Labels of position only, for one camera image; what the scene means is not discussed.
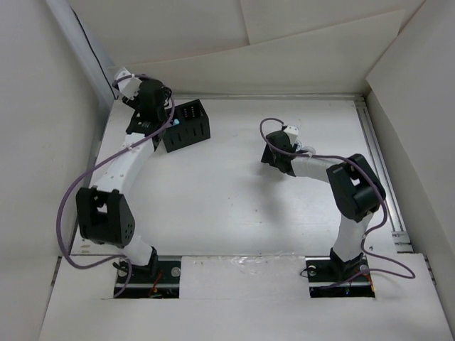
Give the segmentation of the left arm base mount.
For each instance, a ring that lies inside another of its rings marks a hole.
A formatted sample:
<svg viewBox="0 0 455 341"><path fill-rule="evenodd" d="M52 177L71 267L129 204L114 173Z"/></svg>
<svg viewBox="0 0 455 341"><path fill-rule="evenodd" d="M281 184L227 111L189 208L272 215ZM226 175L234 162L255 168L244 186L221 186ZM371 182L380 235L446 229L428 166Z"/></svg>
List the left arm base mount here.
<svg viewBox="0 0 455 341"><path fill-rule="evenodd" d="M117 277L114 285L114 298L131 299L177 299L180 293L181 257L160 256L155 275L141 273L134 269L126 288L127 264L122 261L114 265Z"/></svg>

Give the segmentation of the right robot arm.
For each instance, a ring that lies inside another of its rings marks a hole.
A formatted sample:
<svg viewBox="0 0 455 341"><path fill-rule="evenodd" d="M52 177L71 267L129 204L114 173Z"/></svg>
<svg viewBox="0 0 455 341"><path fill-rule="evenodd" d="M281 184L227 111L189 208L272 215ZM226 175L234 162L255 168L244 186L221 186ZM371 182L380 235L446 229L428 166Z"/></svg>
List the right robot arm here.
<svg viewBox="0 0 455 341"><path fill-rule="evenodd" d="M348 158L305 156L296 149L297 135L290 126L267 134L261 162L284 174L330 185L341 221L330 250L328 270L334 281L342 281L360 266L361 240L385 199L385 190L364 155L355 153Z"/></svg>

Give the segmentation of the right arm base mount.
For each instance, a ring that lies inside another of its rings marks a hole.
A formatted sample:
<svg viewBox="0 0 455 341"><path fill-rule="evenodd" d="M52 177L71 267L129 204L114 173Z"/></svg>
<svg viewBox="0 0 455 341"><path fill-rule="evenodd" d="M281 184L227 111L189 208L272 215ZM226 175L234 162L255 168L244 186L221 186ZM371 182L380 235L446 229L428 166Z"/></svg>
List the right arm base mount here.
<svg viewBox="0 0 455 341"><path fill-rule="evenodd" d="M329 256L305 258L300 276L308 280L311 298L374 298L375 291L369 274L360 274L368 266L363 257L359 263L349 266L343 273Z"/></svg>

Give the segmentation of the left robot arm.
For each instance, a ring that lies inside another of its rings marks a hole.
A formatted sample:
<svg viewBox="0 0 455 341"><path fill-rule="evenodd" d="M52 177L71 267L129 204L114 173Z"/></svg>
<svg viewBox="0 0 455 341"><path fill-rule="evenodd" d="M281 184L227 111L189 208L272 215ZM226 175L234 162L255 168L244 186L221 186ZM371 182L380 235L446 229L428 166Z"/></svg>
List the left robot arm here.
<svg viewBox="0 0 455 341"><path fill-rule="evenodd" d="M172 115L171 90L161 81L138 77L136 93L122 101L133 110L122 144L122 155L114 157L103 175L76 194L80 234L95 244L110 245L127 257L117 264L142 281L159 273L158 255L135 227L127 202L139 171L159 146Z"/></svg>

